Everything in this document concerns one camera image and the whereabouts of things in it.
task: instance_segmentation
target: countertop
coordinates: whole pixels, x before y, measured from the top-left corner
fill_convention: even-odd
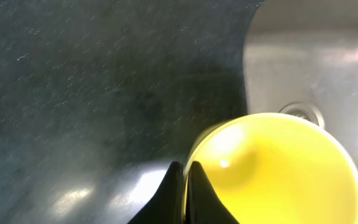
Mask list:
[[[0,223],[126,223],[246,113],[258,1],[0,0]]]

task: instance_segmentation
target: sink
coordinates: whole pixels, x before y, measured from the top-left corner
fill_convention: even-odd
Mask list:
[[[358,168],[358,1],[271,0],[244,46],[248,112],[312,105]]]

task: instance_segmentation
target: drain ring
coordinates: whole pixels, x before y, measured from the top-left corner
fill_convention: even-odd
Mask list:
[[[297,116],[318,125],[320,128],[325,128],[323,115],[320,110],[311,103],[291,103],[281,109],[279,113]]]

